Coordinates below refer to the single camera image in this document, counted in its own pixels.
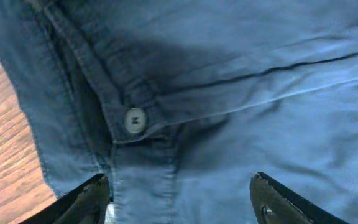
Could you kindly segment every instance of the denim shirt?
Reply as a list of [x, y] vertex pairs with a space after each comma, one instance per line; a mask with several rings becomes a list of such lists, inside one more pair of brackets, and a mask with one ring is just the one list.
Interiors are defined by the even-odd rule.
[[262, 171], [358, 223], [356, 0], [0, 0], [0, 61], [58, 198], [102, 172], [117, 223], [256, 223]]

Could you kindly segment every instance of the blue fabric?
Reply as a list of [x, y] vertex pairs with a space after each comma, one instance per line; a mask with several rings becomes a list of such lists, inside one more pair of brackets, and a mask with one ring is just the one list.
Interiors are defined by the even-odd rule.
[[256, 223], [262, 171], [358, 223], [358, 1], [38, 6], [0, 0], [0, 60], [58, 197], [104, 172], [118, 223]]

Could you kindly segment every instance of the brown wooden background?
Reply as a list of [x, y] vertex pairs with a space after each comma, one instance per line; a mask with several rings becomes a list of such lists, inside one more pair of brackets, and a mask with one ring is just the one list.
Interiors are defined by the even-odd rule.
[[19, 223], [55, 200], [42, 180], [30, 128], [0, 64], [0, 223]]

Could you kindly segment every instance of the garment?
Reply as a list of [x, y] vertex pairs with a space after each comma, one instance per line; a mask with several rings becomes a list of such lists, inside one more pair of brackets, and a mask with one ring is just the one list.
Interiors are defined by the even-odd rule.
[[118, 223], [256, 223], [262, 171], [358, 223], [356, 0], [0, 0], [0, 60], [58, 198], [102, 172]]

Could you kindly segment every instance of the metal button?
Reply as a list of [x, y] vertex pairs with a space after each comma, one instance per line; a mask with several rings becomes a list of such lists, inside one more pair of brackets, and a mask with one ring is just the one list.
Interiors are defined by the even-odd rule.
[[270, 224], [271, 217], [274, 216], [274, 213], [268, 206], [264, 205], [262, 207], [262, 216], [265, 224]]
[[131, 134], [141, 133], [146, 128], [146, 113], [140, 108], [132, 108], [125, 114], [124, 126]]

